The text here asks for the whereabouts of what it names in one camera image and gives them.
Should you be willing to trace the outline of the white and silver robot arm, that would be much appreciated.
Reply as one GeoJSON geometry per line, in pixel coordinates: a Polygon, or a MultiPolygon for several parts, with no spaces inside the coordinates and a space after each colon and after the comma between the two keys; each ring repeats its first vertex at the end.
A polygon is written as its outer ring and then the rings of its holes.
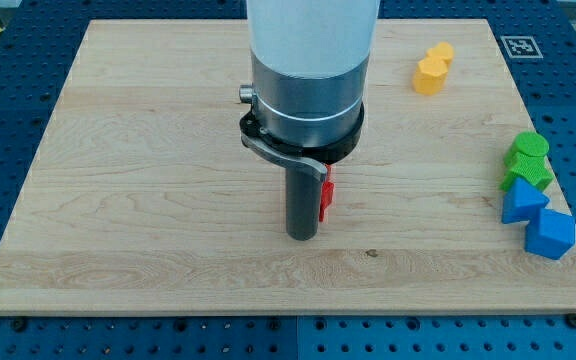
{"type": "Polygon", "coordinates": [[[241,141],[285,171],[285,227],[318,230],[329,167],[357,146],[378,0],[248,0],[252,82],[241,141]]]}

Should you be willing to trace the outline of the black tool mount with lever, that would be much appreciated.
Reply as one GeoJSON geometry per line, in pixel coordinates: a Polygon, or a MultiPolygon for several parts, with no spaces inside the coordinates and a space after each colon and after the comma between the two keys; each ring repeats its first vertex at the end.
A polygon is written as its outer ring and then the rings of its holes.
{"type": "Polygon", "coordinates": [[[364,104],[361,104],[354,127],[341,139],[320,147],[304,147],[284,143],[269,133],[263,133],[259,121],[249,111],[239,120],[241,142],[244,147],[274,165],[324,182],[328,174],[326,165],[333,165],[346,158],[359,143],[364,113],[364,104]]]}

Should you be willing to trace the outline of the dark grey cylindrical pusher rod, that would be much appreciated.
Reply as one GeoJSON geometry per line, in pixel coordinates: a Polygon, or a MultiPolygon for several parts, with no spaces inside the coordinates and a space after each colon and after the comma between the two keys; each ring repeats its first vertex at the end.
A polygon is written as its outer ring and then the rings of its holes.
{"type": "Polygon", "coordinates": [[[320,182],[297,170],[287,170],[285,182],[286,231],[295,240],[309,240],[319,224],[320,182]]]}

